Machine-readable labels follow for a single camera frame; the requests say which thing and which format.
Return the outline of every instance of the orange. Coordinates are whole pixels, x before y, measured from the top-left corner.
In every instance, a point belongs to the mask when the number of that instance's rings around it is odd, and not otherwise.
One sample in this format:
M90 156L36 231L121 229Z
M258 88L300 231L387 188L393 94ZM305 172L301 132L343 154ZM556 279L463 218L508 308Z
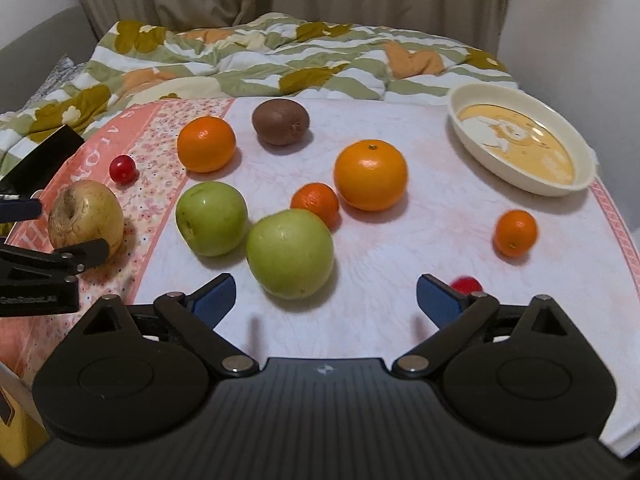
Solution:
M495 225L494 244L510 258L524 256L538 239L536 219L522 210L507 211Z
M335 161L334 181L344 201L362 211L396 204L409 179L404 156L384 140L360 140Z
M314 182L306 184L295 192L291 199L292 209L306 209L319 216L332 229L340 219L338 197L327 184Z
M236 134L229 123L218 117L198 117L178 135L178 158L195 173L222 168L236 152Z

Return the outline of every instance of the large orange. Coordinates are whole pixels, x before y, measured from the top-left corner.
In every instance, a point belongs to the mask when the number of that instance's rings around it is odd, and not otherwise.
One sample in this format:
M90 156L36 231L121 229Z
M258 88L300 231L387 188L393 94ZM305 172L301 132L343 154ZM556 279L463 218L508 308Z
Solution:
M340 205L334 190L322 182L302 186L291 199L292 209L306 209L319 216L324 224L333 229L340 219Z
M538 239L538 224L530 213L519 209L507 211L495 225L494 245L509 258L524 256Z
M363 211L396 204L409 179L404 156L384 140L360 140L335 161L334 181L344 201Z
M218 117L198 117L178 135L178 158L195 173L210 173L227 164L236 152L236 134Z

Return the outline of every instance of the silver rivet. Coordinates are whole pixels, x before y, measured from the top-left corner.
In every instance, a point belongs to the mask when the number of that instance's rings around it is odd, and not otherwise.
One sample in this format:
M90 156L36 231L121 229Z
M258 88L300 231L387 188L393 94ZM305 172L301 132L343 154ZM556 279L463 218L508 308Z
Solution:
M245 372L254 365L254 360L246 355L230 355L222 359L222 365L230 372Z
M429 367L429 360L421 355L404 355L398 359L398 366L405 372L421 372Z

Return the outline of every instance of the gray headboard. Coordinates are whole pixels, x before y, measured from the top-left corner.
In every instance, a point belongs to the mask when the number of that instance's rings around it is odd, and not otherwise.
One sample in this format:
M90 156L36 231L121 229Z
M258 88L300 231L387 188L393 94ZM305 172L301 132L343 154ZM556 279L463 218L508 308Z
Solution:
M81 7L63 10L0 50L0 113L19 110L61 56L87 61L97 40Z

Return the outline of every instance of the red fruit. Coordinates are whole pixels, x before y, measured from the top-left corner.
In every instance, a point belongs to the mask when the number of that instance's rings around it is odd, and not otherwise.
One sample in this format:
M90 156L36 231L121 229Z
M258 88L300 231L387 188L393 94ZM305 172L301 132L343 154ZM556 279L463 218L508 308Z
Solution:
M121 186L130 184L138 177L136 163L129 155L118 155L109 165L109 176Z
M472 292L482 292L482 285L480 282L471 276L460 276L450 285L451 288L458 291L460 294L469 295Z

